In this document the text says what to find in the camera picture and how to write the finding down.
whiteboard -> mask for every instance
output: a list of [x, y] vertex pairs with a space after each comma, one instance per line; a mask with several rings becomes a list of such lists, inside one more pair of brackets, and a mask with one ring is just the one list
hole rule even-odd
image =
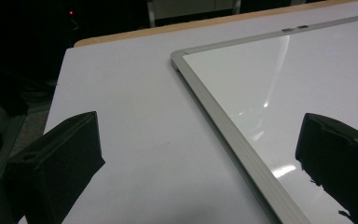
[[[242, 164], [254, 173], [273, 209], [282, 209], [282, 222], [293, 220], [284, 217], [290, 213], [282, 208], [287, 205], [294, 211], [289, 216], [304, 215], [310, 223], [351, 223], [338, 213], [345, 208], [310, 182], [295, 152], [305, 113], [358, 129], [358, 18], [305, 29], [177, 51], [173, 63], [237, 156], [248, 160]], [[257, 169], [262, 165], [247, 164], [258, 159], [274, 180]], [[264, 186], [275, 180], [280, 186]], [[285, 192], [295, 205], [286, 202]]]

wooden table edge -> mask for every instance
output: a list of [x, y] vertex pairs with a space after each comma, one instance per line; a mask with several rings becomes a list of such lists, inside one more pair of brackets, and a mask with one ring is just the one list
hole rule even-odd
[[319, 7], [331, 7], [331, 6], [355, 2], [355, 1], [358, 1], [358, 0], [327, 0], [327, 1], [323, 1], [323, 2], [309, 3], [309, 4], [298, 5], [298, 6], [292, 6], [292, 7], [280, 7], [280, 8], [274, 8], [274, 9], [251, 12], [251, 13], [244, 13], [244, 14], [238, 14], [238, 15], [232, 15], [232, 16], [226, 16], [226, 17], [213, 18], [213, 19], [203, 20], [203, 21], [184, 22], [184, 23], [155, 27], [155, 28], [150, 28], [150, 29], [131, 31], [131, 32], [126, 32], [126, 33], [121, 33], [121, 34], [102, 35], [102, 36], [91, 37], [91, 38], [79, 40], [75, 43], [74, 47], [76, 48], [76, 47], [105, 43], [105, 42], [110, 42], [110, 41], [141, 37], [141, 36], [146, 36], [146, 35], [164, 34], [164, 33], [168, 33], [168, 32], [180, 31], [180, 30], [191, 29], [191, 28], [198, 28], [198, 27], [202, 27], [202, 26], [215, 25], [215, 24], [231, 22], [231, 21], [243, 21], [243, 20], [249, 20], [249, 19], [258, 18], [258, 17], [315, 9], [315, 8], [319, 8]]

whiteboard frame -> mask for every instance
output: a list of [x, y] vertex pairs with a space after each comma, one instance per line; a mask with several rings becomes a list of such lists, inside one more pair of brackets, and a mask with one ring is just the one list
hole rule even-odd
[[255, 182], [255, 185], [258, 187], [261, 194], [266, 199], [272, 210], [275, 212], [275, 215], [278, 217], [281, 223], [305, 224], [310, 222], [293, 201], [293, 199], [289, 196], [287, 191], [283, 188], [281, 183], [277, 180], [277, 178], [275, 178], [267, 165], [261, 160], [246, 138], [241, 134], [237, 126], [226, 114], [220, 104], [218, 104], [213, 96], [209, 93], [195, 72], [187, 64], [184, 56], [211, 49], [221, 49], [283, 35], [293, 35], [354, 21], [358, 21], [358, 16], [342, 20], [298, 26], [295, 28], [286, 28], [273, 33], [248, 36], [245, 38], [195, 47], [191, 49], [180, 49], [173, 52], [171, 55], [172, 67], [183, 76], [191, 90], [199, 98], [202, 106], [210, 115], [220, 133], [226, 138], [229, 146], [241, 162], [241, 165]]

white glossy surface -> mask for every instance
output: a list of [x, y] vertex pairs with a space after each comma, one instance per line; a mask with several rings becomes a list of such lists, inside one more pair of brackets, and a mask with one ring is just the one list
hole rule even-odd
[[170, 55], [354, 15], [358, 3], [68, 49], [47, 131], [96, 110], [106, 165], [63, 223], [268, 223]]
[[295, 151], [307, 112], [358, 129], [358, 21], [184, 58], [311, 223], [351, 223]]

table surface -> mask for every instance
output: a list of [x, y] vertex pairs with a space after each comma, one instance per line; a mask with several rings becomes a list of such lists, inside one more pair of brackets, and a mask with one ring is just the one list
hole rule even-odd
[[269, 223], [170, 55], [356, 15], [358, 2], [68, 49], [46, 132], [97, 111], [106, 165], [63, 223]]

